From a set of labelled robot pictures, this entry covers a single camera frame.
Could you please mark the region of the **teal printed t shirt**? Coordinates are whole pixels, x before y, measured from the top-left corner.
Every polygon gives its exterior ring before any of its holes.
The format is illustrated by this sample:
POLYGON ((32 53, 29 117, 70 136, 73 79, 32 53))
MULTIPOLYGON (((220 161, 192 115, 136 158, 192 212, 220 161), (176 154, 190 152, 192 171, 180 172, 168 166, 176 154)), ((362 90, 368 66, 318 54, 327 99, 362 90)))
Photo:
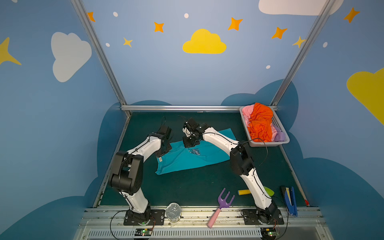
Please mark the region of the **teal printed t shirt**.
POLYGON ((192 148, 185 148, 182 141, 171 143, 172 149, 160 158, 157 158, 157 175, 172 172, 201 168, 219 164, 230 159, 230 152, 239 141, 231 129, 216 131, 207 128, 200 143, 192 148))

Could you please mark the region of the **white plastic laundry basket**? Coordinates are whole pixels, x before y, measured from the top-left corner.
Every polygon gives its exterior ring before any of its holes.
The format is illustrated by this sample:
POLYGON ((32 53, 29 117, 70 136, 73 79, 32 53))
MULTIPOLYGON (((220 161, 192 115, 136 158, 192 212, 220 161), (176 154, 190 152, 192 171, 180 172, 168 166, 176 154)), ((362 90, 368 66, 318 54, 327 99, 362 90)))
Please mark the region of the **white plastic laundry basket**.
POLYGON ((243 109, 242 108, 239 111, 240 111, 240 114, 241 114, 241 118, 242 118, 242 122, 243 122, 243 125, 244 125, 244 128, 245 128, 245 131, 246 131, 247 139, 248 139, 249 144, 250 144, 251 147, 276 147, 276 146, 279 146, 279 145, 282 145, 282 144, 287 144, 290 141, 290 138, 289 138, 289 136, 287 134, 287 131, 285 130, 282 122, 278 118, 275 110, 273 110, 273 108, 270 107, 270 106, 267 106, 267 107, 269 107, 273 111, 273 114, 274 114, 274 116, 272 118, 273 126, 280 128, 286 134, 286 140, 284 142, 275 142, 275 141, 273 141, 273 142, 263 142, 263 141, 255 142, 255 141, 251 140, 250 134, 249 134, 248 129, 246 127, 245 118, 244 118, 243 113, 242 113, 242 109, 243 109))

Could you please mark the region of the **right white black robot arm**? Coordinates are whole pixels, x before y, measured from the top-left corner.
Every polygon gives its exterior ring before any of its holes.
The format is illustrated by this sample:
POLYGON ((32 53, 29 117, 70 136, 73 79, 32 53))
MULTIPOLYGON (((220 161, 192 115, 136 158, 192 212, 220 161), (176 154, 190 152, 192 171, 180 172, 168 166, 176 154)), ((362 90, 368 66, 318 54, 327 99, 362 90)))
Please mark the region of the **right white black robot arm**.
POLYGON ((192 148, 199 145, 201 141, 206 141, 230 157, 231 169, 243 179, 250 190, 257 209, 257 220, 262 225, 284 224, 281 211, 259 179, 255 163, 248 153, 249 145, 247 142, 233 140, 205 123, 198 124, 192 118, 184 123, 183 132, 185 133, 183 137, 185 148, 192 148))

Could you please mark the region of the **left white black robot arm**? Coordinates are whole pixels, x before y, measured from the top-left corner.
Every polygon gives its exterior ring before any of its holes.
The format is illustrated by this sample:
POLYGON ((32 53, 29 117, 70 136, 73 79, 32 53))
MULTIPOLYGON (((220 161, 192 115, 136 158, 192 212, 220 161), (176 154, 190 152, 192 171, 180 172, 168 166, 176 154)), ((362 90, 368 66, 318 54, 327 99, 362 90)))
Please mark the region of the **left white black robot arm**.
POLYGON ((144 225, 151 220, 151 205, 141 189, 144 163, 152 155, 160 158, 172 149, 171 132, 171 128, 161 126, 138 146, 126 152, 119 151, 113 158, 108 185, 117 190, 130 206, 126 225, 144 225))

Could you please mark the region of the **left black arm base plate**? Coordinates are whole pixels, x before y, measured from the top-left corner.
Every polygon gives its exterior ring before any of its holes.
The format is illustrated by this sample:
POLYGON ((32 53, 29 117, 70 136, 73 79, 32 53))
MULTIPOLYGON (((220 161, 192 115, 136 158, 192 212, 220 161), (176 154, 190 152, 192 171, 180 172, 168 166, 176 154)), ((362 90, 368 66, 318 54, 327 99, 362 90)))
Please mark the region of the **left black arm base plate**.
POLYGON ((149 210, 142 214, 131 210, 126 212, 124 226, 149 226, 155 224, 162 226, 165 220, 165 210, 149 210))

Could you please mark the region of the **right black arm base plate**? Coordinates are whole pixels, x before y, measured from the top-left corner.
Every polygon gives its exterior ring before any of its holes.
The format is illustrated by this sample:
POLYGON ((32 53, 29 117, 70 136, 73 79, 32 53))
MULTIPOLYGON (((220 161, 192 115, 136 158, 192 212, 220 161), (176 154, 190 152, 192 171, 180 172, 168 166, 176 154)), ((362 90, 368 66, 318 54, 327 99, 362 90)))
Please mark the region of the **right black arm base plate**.
POLYGON ((283 225, 285 223, 280 210, 270 213, 260 209, 243 209, 241 215, 245 225, 283 225))

